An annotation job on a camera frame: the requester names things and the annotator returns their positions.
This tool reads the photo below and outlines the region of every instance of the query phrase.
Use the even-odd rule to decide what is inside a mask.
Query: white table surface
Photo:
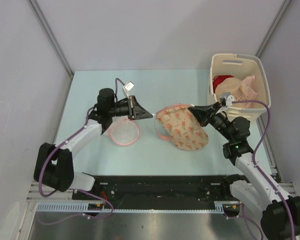
[[[177,103],[205,105],[209,79],[208,69],[186,70],[104,70],[76,71],[56,141],[62,141],[84,121],[87,109],[97,102],[102,88],[115,89],[115,78],[135,85],[130,94],[146,110],[158,110]],[[118,84],[118,99],[124,97]],[[209,143],[198,151],[183,151],[170,142],[161,140],[154,128],[154,119],[136,121],[140,138],[130,146],[118,146],[108,136],[101,135],[89,143],[74,159],[74,170],[92,175],[231,175],[242,174],[223,156],[223,144],[227,142],[213,127],[204,128]],[[248,137],[254,149],[260,140],[256,123],[250,126]],[[257,159],[270,173],[264,146]]]

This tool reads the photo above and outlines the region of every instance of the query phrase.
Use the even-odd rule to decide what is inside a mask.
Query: table
[[[132,81],[130,92],[149,112],[177,104],[206,105],[209,80],[208,69],[178,70],[104,70],[76,71],[60,122],[56,141],[80,128],[88,108],[97,102],[102,88],[115,88],[115,78]],[[119,85],[118,99],[124,97]],[[183,151],[161,140],[155,131],[154,119],[136,121],[140,138],[130,146],[118,146],[108,136],[101,135],[89,143],[74,159],[74,170],[91,175],[133,176],[199,176],[242,174],[223,156],[227,142],[212,126],[204,128],[209,143],[198,151]],[[248,142],[255,148],[260,140],[257,123],[250,127]],[[257,159],[271,173],[269,161],[261,145]]]

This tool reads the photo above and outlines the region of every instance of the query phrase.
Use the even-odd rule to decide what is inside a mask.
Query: clothes
[[[212,86],[213,86],[213,92],[216,92],[216,88],[219,84],[223,83],[224,80],[227,78],[233,78],[234,76],[232,75],[218,75],[215,76],[212,80]]]
[[[191,105],[177,104],[157,112],[156,119],[170,137],[157,133],[161,139],[171,141],[179,149],[195,151],[206,146],[209,137],[188,107]]]
[[[252,88],[254,80],[254,75],[247,76],[242,81],[236,77],[228,77],[216,87],[215,94],[217,96],[217,99],[219,99],[221,94],[226,92],[230,92],[230,94],[233,95],[235,101],[256,99],[258,93],[256,93]],[[236,103],[233,105],[233,107],[248,109],[252,107],[252,103]]]

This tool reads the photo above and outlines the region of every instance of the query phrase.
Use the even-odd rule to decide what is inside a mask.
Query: reflective metal surface
[[[242,219],[221,214],[117,213],[106,219],[76,216],[45,226],[73,213],[37,212],[29,240],[250,240]],[[260,234],[252,226],[258,239]]]

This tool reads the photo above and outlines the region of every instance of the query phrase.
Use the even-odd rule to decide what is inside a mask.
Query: peach fabric with print
[[[188,107],[191,105],[177,104],[157,112],[157,121],[170,137],[157,133],[162,139],[170,140],[179,149],[195,151],[206,146],[209,138]]]

